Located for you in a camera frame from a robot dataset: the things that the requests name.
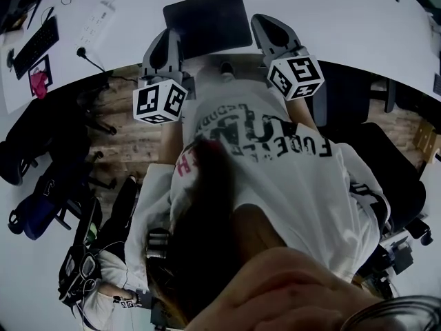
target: black mat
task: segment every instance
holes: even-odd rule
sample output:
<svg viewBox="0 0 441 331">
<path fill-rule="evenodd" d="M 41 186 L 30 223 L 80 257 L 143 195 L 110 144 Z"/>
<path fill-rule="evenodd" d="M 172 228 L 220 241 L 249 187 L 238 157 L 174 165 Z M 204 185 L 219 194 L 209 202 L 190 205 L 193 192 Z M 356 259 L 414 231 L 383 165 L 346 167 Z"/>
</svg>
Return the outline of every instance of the black mat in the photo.
<svg viewBox="0 0 441 331">
<path fill-rule="evenodd" d="M 186 0 L 163 12 L 181 36 L 185 59 L 253 43 L 243 0 Z"/>
</svg>

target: wooden floor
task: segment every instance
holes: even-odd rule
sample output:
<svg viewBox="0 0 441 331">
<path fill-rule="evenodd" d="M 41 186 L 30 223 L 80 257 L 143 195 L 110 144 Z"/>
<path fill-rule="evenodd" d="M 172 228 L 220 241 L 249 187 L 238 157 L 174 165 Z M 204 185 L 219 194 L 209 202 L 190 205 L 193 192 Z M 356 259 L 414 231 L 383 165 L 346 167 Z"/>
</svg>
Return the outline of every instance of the wooden floor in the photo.
<svg viewBox="0 0 441 331">
<path fill-rule="evenodd" d="M 194 64 L 190 74 L 194 74 L 199 68 L 199 63 Z M 137 66 L 130 66 L 117 70 L 115 74 L 136 78 L 138 72 Z M 114 136 L 90 130 L 90 153 L 101 151 L 104 154 L 104 157 L 96 162 L 94 176 L 102 181 L 108 182 L 112 178 L 118 181 L 115 190 L 97 188 L 96 195 L 101 202 L 105 218 L 111 213 L 112 204 L 125 178 L 129 174 L 135 174 L 141 184 L 149 164 L 158 159 L 161 127 L 133 120 L 132 91 L 135 88 L 133 82 L 112 79 L 110 89 L 103 92 L 95 103 L 96 118 L 118 130 Z M 368 121 L 377 123 L 415 167 L 422 163 L 421 151 L 415 149 L 412 144 L 420 120 L 418 114 L 401 110 L 397 106 L 393 112 L 386 114 L 383 101 L 371 100 Z"/>
</svg>

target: office chair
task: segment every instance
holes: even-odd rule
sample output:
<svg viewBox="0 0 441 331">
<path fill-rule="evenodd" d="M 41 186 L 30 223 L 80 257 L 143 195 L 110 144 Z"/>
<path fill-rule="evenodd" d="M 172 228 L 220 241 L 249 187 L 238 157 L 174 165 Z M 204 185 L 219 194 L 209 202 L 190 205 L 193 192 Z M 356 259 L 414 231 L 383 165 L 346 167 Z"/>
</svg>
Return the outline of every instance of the office chair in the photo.
<svg viewBox="0 0 441 331">
<path fill-rule="evenodd" d="M 391 205 L 391 233 L 409 226 L 416 236 L 425 237 L 422 243 L 430 243 L 430 228 L 419 224 L 426 190 L 417 170 L 378 125 L 365 123 L 371 75 L 334 63 L 320 62 L 320 67 L 325 77 L 322 90 L 306 98 L 320 133 L 335 143 L 348 143 L 371 168 Z"/>
<path fill-rule="evenodd" d="M 64 221 L 69 210 L 76 218 L 82 219 L 86 203 L 94 197 L 88 182 L 93 162 L 101 157 L 97 153 L 92 162 L 85 162 L 89 152 L 89 142 L 76 143 L 76 154 L 66 160 L 54 161 L 39 178 L 34 192 L 24 199 L 9 217 L 8 227 L 14 234 L 25 232 L 32 240 L 38 239 L 56 219 L 64 228 L 71 227 Z M 114 185 L 101 186 L 114 188 Z"/>
<path fill-rule="evenodd" d="M 21 185 L 29 167 L 38 165 L 37 157 L 46 152 L 53 161 L 69 156 L 65 149 L 76 139 L 87 137 L 85 126 L 116 134 L 115 128 L 90 116 L 93 101 L 107 87 L 107 78 L 81 80 L 32 101 L 0 143 L 0 176 L 12 185 Z"/>
</svg>

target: dark hair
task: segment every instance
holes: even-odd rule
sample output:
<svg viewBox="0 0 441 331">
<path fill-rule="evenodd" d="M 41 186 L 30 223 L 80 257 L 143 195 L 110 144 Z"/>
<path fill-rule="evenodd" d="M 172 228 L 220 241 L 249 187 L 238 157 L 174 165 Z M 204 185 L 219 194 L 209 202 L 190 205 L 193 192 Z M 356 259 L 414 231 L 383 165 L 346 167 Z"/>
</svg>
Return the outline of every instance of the dark hair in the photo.
<svg viewBox="0 0 441 331">
<path fill-rule="evenodd" d="M 198 178 L 191 206 L 174 226 L 167 258 L 147 261 L 147 276 L 169 311 L 185 325 L 205 309 L 239 271 L 230 217 L 234 177 L 219 142 L 199 140 Z"/>
</svg>

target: pink object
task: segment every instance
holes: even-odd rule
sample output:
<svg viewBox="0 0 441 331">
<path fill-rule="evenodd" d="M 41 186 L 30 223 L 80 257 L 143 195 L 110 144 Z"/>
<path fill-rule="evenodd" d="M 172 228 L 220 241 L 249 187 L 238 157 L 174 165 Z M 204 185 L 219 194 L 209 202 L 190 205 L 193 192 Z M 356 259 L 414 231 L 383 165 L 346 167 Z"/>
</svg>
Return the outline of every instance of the pink object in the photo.
<svg viewBox="0 0 441 331">
<path fill-rule="evenodd" d="M 32 91 L 38 97 L 38 99 L 43 99 L 48 93 L 48 90 L 46 90 L 46 85 L 45 85 L 47 79 L 48 76 L 46 76 L 46 73 L 42 71 L 35 72 L 30 77 L 30 85 Z"/>
</svg>

